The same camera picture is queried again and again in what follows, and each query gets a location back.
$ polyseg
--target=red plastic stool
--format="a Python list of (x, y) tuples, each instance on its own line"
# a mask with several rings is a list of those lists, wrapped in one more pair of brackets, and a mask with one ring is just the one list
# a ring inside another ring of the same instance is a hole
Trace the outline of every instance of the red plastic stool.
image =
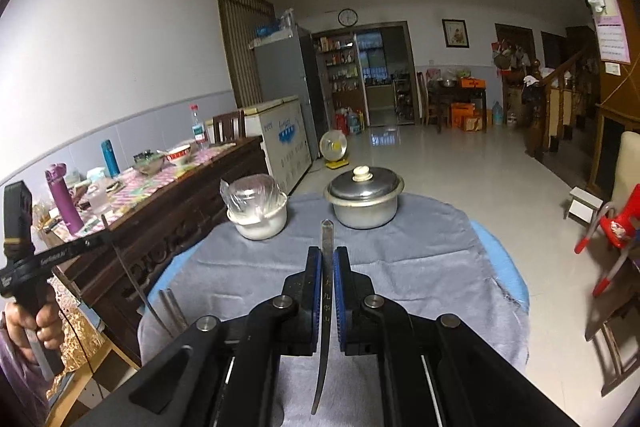
[(602, 227), (602, 231), (609, 242), (618, 250), (620, 250), (620, 257), (613, 265), (607, 276), (602, 279), (596, 287), (593, 289), (593, 296), (599, 296), (613, 279), (618, 270), (622, 267), (626, 258), (629, 255), (629, 251), (634, 245), (636, 239), (636, 228), (631, 222), (632, 219), (640, 219), (640, 184), (636, 185), (633, 192), (629, 196), (626, 202), (625, 208), (614, 217), (607, 217), (607, 213), (612, 210), (616, 211), (613, 203), (609, 201), (603, 205), (593, 221), (589, 226), (589, 230), (584, 238), (575, 246), (575, 253), (580, 253), (587, 246), (588, 242), (593, 237), (597, 227)]

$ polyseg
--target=pot lid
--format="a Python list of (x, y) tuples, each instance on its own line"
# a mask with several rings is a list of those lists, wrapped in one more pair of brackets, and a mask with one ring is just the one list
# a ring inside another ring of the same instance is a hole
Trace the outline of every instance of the pot lid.
[(400, 183), (400, 176), (392, 170), (363, 165), (335, 177), (327, 190), (341, 200), (369, 201), (391, 194)]

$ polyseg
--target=white wall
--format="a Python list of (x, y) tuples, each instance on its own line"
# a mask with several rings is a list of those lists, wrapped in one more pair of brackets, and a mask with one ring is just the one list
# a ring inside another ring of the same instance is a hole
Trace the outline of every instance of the white wall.
[[(567, 26), (591, 22), (583, 0), (286, 0), (298, 23), (311, 32), (338, 28), (337, 15), (350, 7), (358, 25), (407, 21), (417, 70), (471, 66), (488, 81), (488, 105), (502, 103), (502, 87), (492, 63), (495, 23), (531, 28), (536, 56), (544, 65), (541, 31), (564, 36)], [(442, 19), (464, 19), (469, 48), (447, 48)]]
[(230, 89), (217, 0), (11, 0), (0, 184), (99, 128)]

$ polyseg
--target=carved wood panel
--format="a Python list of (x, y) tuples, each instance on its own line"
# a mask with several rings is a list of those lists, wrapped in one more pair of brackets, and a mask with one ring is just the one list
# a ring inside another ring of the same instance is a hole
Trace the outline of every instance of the carved wood panel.
[[(260, 140), (243, 140), (242, 145), (216, 158), (211, 165), (168, 185), (169, 190), (114, 227), (114, 245), (145, 294), (175, 255), (195, 245), (226, 219), (226, 206), (220, 197), (221, 179), (232, 182), (249, 174), (268, 172)], [(63, 270), (64, 277), (100, 315), (110, 339), (140, 363), (136, 332), (142, 300), (113, 249), (103, 249), (77, 261)]]

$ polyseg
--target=refrigerator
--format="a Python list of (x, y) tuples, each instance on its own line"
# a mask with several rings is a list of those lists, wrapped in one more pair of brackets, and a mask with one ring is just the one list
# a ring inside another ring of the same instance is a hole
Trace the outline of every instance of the refrigerator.
[(245, 107), (247, 136), (262, 136), (269, 174), (287, 194), (311, 166), (298, 97), (289, 96)]
[(329, 130), (332, 99), (328, 80), (318, 72), (311, 33), (297, 25), (277, 31), (254, 44), (254, 55), (262, 99), (298, 97), (309, 152), (312, 160), (318, 158), (318, 142)]

